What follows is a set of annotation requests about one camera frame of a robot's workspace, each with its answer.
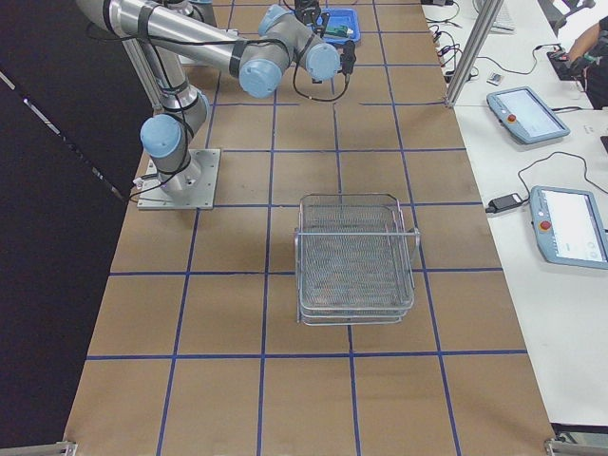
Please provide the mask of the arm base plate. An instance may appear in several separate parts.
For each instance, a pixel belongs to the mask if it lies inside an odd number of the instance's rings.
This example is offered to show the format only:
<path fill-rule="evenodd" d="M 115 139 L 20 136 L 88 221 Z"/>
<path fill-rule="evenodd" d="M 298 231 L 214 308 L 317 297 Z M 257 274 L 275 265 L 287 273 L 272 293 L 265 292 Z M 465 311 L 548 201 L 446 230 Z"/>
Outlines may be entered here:
<path fill-rule="evenodd" d="M 221 157 L 220 149 L 190 149 L 191 161 L 168 183 L 161 184 L 155 163 L 148 160 L 142 193 L 135 197 L 140 210 L 190 210 L 214 208 Z"/>

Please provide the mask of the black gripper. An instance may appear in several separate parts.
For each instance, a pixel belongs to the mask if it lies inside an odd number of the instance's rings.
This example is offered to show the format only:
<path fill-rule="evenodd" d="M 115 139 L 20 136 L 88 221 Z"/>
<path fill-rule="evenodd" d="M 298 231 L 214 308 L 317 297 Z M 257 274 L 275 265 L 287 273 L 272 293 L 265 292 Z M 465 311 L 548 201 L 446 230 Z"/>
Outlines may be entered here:
<path fill-rule="evenodd" d="M 352 75 L 356 62 L 356 44 L 353 40 L 347 40 L 342 46 L 341 72 L 343 75 Z"/>
<path fill-rule="evenodd" d="M 295 0 L 294 15 L 302 24 L 317 24 L 321 15 L 318 0 Z"/>

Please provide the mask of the person forearm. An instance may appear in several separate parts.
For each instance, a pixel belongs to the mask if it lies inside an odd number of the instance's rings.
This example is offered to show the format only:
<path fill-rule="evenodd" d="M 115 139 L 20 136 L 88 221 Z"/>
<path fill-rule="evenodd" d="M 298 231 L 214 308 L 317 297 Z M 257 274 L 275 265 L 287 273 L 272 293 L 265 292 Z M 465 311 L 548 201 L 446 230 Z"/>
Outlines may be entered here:
<path fill-rule="evenodd" d="M 591 49 L 599 39 L 599 33 L 602 31 L 602 25 L 597 22 L 584 31 L 570 47 L 568 52 L 569 60 L 574 62 L 581 57 L 585 52 Z"/>

